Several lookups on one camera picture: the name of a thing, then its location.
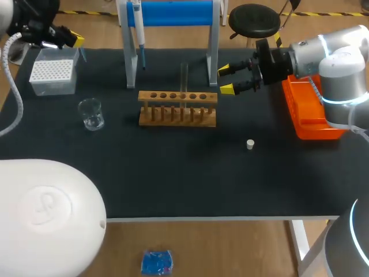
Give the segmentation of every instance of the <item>white cable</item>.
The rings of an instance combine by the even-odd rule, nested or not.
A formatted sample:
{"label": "white cable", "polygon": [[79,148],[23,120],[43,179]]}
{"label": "white cable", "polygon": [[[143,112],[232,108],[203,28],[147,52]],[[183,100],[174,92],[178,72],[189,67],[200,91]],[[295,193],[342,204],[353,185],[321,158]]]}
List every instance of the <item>white cable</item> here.
{"label": "white cable", "polygon": [[321,95],[321,93],[319,92],[319,90],[318,90],[317,86],[315,85],[315,83],[314,83],[314,81],[312,80],[312,78],[311,78],[311,77],[309,77],[308,79],[309,79],[309,82],[310,82],[310,84],[311,84],[311,86],[312,86],[312,88],[313,88],[313,90],[314,90],[315,94],[317,95],[317,97],[318,97],[318,99],[319,99],[319,101],[320,101],[321,105],[323,105],[322,95]]}
{"label": "white cable", "polygon": [[0,137],[3,136],[4,134],[9,133],[11,130],[13,130],[21,121],[22,116],[23,116],[23,101],[22,101],[22,97],[19,94],[19,90],[16,86],[16,83],[14,82],[13,78],[12,78],[12,74],[10,72],[9,69],[9,64],[7,62],[7,56],[9,53],[9,48],[10,46],[17,40],[19,40],[22,37],[21,33],[16,33],[15,35],[11,36],[5,43],[4,45],[4,50],[3,50],[3,55],[2,55],[2,65],[4,68],[4,72],[5,72],[5,76],[10,84],[10,88],[16,98],[16,102],[17,102],[17,106],[18,106],[18,113],[17,113],[17,117],[15,118],[15,120],[13,121],[12,124],[10,124],[8,127],[6,127],[4,130],[0,131]]}
{"label": "white cable", "polygon": [[361,135],[369,143],[369,136],[366,134],[365,130],[355,126],[353,113],[355,112],[356,105],[357,103],[351,104],[350,112],[348,114],[348,126],[351,132]]}

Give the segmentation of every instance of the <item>pipette stand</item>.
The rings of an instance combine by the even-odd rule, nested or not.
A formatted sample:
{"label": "pipette stand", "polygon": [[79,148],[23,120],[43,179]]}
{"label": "pipette stand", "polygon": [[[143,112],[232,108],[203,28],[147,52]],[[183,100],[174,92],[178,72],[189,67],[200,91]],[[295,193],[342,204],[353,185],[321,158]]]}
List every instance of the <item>pipette stand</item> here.
{"label": "pipette stand", "polygon": [[[206,60],[209,85],[215,87],[217,85],[220,0],[142,2],[141,5],[145,27],[210,26]],[[127,88],[134,88],[137,53],[131,31],[131,27],[134,27],[132,3],[127,0],[117,0],[117,7],[122,27]]]}

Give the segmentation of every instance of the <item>blue sponge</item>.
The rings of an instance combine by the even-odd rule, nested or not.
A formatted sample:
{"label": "blue sponge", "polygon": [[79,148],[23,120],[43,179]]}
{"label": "blue sponge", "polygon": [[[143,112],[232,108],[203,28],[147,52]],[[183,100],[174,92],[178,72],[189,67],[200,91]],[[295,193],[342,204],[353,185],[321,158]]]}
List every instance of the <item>blue sponge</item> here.
{"label": "blue sponge", "polygon": [[172,273],[173,259],[169,250],[144,253],[141,273],[146,275],[168,275]]}

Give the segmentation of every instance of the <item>wooden test tube rack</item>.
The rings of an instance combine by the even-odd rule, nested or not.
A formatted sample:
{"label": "wooden test tube rack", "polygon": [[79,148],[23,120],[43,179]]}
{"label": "wooden test tube rack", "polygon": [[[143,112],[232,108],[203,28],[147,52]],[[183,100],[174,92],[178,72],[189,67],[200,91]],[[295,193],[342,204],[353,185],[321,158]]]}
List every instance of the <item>wooden test tube rack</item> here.
{"label": "wooden test tube rack", "polygon": [[[213,92],[174,92],[174,91],[139,91],[138,101],[141,107],[140,125],[145,126],[197,126],[215,127],[218,94]],[[153,102],[168,103],[168,106],[155,106]],[[206,104],[207,108],[175,107],[174,103]]]}

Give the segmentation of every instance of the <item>black stool seat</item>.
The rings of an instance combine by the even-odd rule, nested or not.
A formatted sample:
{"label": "black stool seat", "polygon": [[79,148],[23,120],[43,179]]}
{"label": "black stool seat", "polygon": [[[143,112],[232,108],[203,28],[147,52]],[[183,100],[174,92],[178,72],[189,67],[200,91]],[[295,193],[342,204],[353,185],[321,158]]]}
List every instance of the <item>black stool seat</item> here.
{"label": "black stool seat", "polygon": [[253,39],[273,36],[281,25],[278,13],[259,4],[245,4],[234,8],[228,22],[235,33]]}

